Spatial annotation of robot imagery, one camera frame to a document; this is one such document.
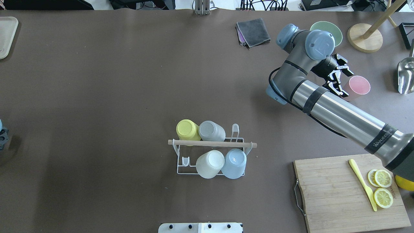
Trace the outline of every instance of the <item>lemon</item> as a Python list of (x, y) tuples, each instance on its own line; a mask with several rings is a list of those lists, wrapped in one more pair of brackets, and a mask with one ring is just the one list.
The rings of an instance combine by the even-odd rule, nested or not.
[(374, 192), (374, 200), (382, 208), (389, 208), (394, 199), (392, 199), (392, 194), (390, 191), (384, 188), (377, 188)]
[(368, 181), (373, 185), (373, 186), (375, 186), (375, 187), (380, 187), (376, 182), (375, 182), (375, 179), (374, 179), (374, 175), (375, 175), (375, 172), (376, 171), (378, 171), (377, 169), (372, 169), (371, 171), (369, 171), (368, 172)]
[(375, 183), (382, 188), (387, 188), (392, 184), (392, 177), (386, 170), (377, 170), (374, 174)]
[(414, 182), (406, 180), (401, 176), (395, 176), (395, 183), (397, 183), (397, 185), (402, 189), (414, 191)]

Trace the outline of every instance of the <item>metal scoop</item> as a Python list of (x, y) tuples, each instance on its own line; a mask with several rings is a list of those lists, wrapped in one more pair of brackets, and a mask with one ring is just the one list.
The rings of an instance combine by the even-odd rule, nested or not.
[(411, 42), (410, 57), (398, 63), (398, 92), (409, 94), (414, 92), (414, 39)]

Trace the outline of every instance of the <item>wooden dowel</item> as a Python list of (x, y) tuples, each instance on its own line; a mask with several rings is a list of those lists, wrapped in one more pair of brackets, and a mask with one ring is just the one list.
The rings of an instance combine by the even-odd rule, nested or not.
[(366, 39), (372, 35), (372, 33), (377, 30), (381, 24), (391, 16), (406, 0), (397, 0), (395, 1), (390, 8), (388, 8), (383, 15), (362, 35), (363, 39)]
[[(186, 141), (186, 140), (174, 140), (176, 145), (182, 146), (221, 146), (221, 147), (246, 147), (257, 148), (257, 143), (249, 142), (219, 142), (219, 141)], [(173, 140), (168, 140), (168, 145), (172, 145)]]
[[(390, 8), (390, 6), (391, 6), (391, 0), (388, 0), (387, 9)], [(393, 21), (393, 19), (391, 18), (391, 15), (388, 16), (388, 21), (393, 27), (397, 27), (397, 24)]]

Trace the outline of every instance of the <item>lemon slice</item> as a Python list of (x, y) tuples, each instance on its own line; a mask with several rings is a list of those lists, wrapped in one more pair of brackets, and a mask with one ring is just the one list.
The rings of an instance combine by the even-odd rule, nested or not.
[(382, 208), (389, 208), (392, 206), (394, 199), (392, 199), (392, 194), (390, 191), (384, 188), (377, 188), (374, 192), (374, 200)]
[(374, 174), (375, 183), (382, 188), (387, 188), (392, 184), (392, 177), (386, 170), (377, 170)]
[(371, 171), (368, 172), (368, 181), (370, 182), (370, 184), (372, 184), (375, 187), (380, 187), (376, 182), (375, 182), (375, 172), (378, 171), (377, 169), (372, 169)]

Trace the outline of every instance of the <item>cup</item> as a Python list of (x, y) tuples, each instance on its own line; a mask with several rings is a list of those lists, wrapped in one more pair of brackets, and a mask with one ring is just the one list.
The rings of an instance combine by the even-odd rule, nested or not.
[(371, 85), (366, 78), (356, 75), (349, 79), (343, 89), (349, 94), (348, 97), (344, 97), (343, 99), (349, 102), (362, 95), (368, 94), (371, 90)]
[(311, 27), (310, 30), (321, 30), (321, 31), (326, 31), (329, 32), (330, 34), (332, 34), (332, 36), (335, 39), (335, 47), (338, 46), (339, 44), (341, 44), (342, 42), (342, 32), (341, 30), (333, 23), (331, 22), (327, 22), (327, 21), (319, 21), (314, 23)]
[(240, 149), (231, 149), (224, 158), (224, 166), (221, 169), (223, 175), (230, 179), (237, 179), (243, 175), (246, 168), (247, 157)]
[(215, 177), (224, 165), (224, 156), (218, 150), (211, 150), (197, 159), (195, 168), (198, 174), (205, 178)]
[(223, 127), (212, 121), (201, 123), (198, 134), (203, 141), (224, 141), (226, 139), (226, 132)]
[(189, 141), (201, 140), (201, 137), (198, 135), (198, 129), (198, 125), (188, 119), (181, 120), (176, 127), (177, 135), (180, 140)]

